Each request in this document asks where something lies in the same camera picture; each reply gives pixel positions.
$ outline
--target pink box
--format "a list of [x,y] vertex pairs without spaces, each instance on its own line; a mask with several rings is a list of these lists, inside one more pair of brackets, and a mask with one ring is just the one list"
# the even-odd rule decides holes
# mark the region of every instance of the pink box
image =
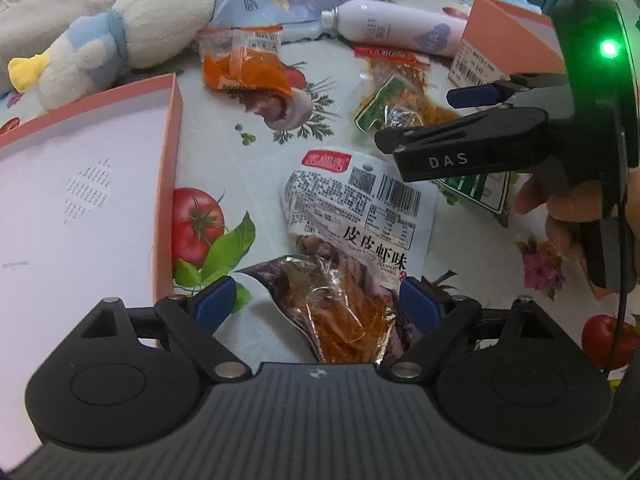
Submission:
[[566,72],[551,19],[504,2],[475,0],[449,78],[462,87],[517,72]]

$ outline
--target white bottle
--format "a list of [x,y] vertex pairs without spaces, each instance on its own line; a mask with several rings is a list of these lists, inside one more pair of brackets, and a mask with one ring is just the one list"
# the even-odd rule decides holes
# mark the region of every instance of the white bottle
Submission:
[[349,0],[322,13],[324,32],[347,40],[455,57],[466,20],[377,0]]

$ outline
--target orange snack package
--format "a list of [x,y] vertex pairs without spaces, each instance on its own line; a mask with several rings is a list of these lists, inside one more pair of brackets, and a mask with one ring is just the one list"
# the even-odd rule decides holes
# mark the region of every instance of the orange snack package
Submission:
[[216,90],[275,90],[290,98],[278,58],[282,27],[218,28],[198,35],[203,80]]

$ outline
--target green led light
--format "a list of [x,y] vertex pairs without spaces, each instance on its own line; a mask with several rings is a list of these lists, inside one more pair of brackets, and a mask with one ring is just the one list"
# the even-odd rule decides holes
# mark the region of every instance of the green led light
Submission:
[[604,57],[613,59],[620,54],[620,45],[615,40],[605,40],[600,44],[600,53]]

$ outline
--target barcode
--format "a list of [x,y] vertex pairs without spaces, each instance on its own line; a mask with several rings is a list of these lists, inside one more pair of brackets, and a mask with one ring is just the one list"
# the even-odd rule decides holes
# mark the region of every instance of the barcode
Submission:
[[462,73],[462,77],[467,79],[472,85],[477,85],[482,82],[478,74],[476,74],[472,68],[469,68],[463,60],[459,59],[456,67]]
[[277,44],[275,41],[260,40],[259,38],[249,38],[246,46],[254,50],[263,50],[265,52],[276,52]]
[[403,213],[418,216],[420,192],[390,176],[382,176],[382,182],[380,182],[378,189],[378,200]]
[[367,194],[371,194],[375,181],[376,176],[373,173],[361,170],[360,168],[353,168],[351,170],[349,184],[353,187],[357,187],[359,190],[364,191]]
[[268,32],[253,32],[252,34],[256,38],[262,38],[263,40],[276,41],[278,38],[276,34],[270,34]]

